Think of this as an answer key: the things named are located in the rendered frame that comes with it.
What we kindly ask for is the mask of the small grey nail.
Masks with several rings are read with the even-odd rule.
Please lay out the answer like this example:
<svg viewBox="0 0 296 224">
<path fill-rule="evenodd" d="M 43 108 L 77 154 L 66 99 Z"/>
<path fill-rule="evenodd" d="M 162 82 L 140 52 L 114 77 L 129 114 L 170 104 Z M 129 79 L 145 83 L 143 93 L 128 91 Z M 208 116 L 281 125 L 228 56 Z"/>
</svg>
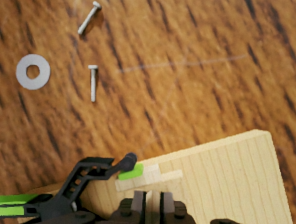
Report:
<svg viewBox="0 0 296 224">
<path fill-rule="evenodd" d="M 87 19 L 85 20 L 85 22 L 83 23 L 83 25 L 79 29 L 79 31 L 78 31 L 79 34 L 82 34 L 83 30 L 85 29 L 85 27 L 87 26 L 87 24 L 89 23 L 89 21 L 91 20 L 91 18 L 93 17 L 93 15 L 95 14 L 95 12 L 97 11 L 97 9 L 98 8 L 99 9 L 102 8 L 102 6 L 100 4 L 98 4 L 97 2 L 95 2 L 95 1 L 94 1 L 93 5 L 95 5 L 95 7 L 92 9 L 92 11 L 88 15 Z"/>
<path fill-rule="evenodd" d="M 88 69 L 91 70 L 91 101 L 95 101 L 95 69 L 98 69 L 96 65 L 89 65 Z"/>
</svg>

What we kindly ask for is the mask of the pale wooden board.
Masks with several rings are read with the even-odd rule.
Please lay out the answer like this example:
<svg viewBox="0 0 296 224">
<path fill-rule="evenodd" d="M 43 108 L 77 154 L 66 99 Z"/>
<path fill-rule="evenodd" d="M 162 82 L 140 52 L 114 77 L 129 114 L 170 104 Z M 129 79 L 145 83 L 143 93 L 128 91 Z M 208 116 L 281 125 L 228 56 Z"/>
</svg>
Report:
<svg viewBox="0 0 296 224">
<path fill-rule="evenodd" d="M 142 176 L 120 181 L 119 171 L 109 180 L 90 180 L 79 196 L 82 207 L 109 220 L 119 206 L 117 191 L 162 181 L 161 174 L 181 169 L 187 212 L 196 224 L 215 218 L 293 224 L 270 132 L 252 130 L 136 164 L 142 162 Z"/>
</svg>

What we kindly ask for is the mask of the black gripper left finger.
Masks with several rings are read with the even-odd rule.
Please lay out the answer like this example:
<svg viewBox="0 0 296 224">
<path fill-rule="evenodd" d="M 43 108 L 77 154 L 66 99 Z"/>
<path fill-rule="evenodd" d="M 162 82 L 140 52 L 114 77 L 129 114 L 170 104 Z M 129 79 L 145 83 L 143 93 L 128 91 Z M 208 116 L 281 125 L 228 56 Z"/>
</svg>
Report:
<svg viewBox="0 0 296 224">
<path fill-rule="evenodd" d="M 108 221 L 95 222 L 93 213 L 77 211 L 35 224 L 145 224 L 146 191 L 135 190 L 133 198 L 120 201 L 118 209 Z"/>
</svg>

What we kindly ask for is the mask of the black and green spring clamp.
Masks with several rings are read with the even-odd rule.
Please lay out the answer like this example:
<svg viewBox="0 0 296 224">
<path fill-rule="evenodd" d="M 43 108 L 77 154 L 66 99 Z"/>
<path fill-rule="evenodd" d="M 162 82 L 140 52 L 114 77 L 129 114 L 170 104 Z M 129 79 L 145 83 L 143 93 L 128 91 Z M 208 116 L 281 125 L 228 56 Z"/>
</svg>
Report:
<svg viewBox="0 0 296 224">
<path fill-rule="evenodd" d="M 115 158 L 110 157 L 86 157 L 80 160 L 54 198 L 52 198 L 53 194 L 0 196 L 0 219 L 36 217 L 21 223 L 35 224 L 74 211 L 93 213 L 82 207 L 82 200 L 79 197 L 90 180 L 109 180 L 113 174 L 119 171 L 120 181 L 143 175 L 143 162 L 136 164 L 138 157 L 133 152 L 127 153 L 119 163 L 112 166 L 114 161 Z M 97 170 L 92 167 L 97 167 Z M 108 168 L 102 169 L 102 167 Z M 87 172 L 85 176 L 81 175 L 83 170 Z M 75 183 L 77 179 L 81 181 L 79 185 Z M 74 192 L 70 190 L 72 187 L 75 189 Z M 95 213 L 93 214 L 96 216 L 95 222 L 108 221 Z"/>
</svg>

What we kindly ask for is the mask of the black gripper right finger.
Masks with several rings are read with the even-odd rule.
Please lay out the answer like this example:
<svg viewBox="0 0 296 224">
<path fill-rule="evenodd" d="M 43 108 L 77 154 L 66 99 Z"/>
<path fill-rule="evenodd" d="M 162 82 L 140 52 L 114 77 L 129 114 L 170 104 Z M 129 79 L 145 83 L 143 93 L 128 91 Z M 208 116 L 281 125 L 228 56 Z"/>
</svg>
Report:
<svg viewBox="0 0 296 224">
<path fill-rule="evenodd" d="M 184 202 L 175 201 L 175 200 L 173 201 L 172 192 L 160 192 L 159 224 L 196 224 L 196 222 L 194 220 L 194 217 L 188 214 L 186 204 Z M 228 218 L 217 218 L 217 219 L 212 219 L 210 221 L 210 224 L 241 224 L 241 223 L 236 222 L 234 220 L 230 220 Z"/>
</svg>

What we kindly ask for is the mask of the grey flat washer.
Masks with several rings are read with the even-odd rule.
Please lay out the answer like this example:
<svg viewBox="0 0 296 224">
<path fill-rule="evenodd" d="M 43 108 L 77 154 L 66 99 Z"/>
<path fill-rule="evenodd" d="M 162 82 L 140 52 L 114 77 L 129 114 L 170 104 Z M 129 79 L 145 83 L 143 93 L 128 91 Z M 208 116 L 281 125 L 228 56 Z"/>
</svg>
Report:
<svg viewBox="0 0 296 224">
<path fill-rule="evenodd" d="M 40 74 L 36 79 L 30 79 L 27 76 L 27 68 L 30 65 L 37 65 L 40 69 Z M 16 68 L 16 76 L 18 82 L 28 89 L 39 89 L 43 87 L 50 77 L 50 66 L 48 62 L 37 54 L 31 54 L 22 58 Z"/>
</svg>

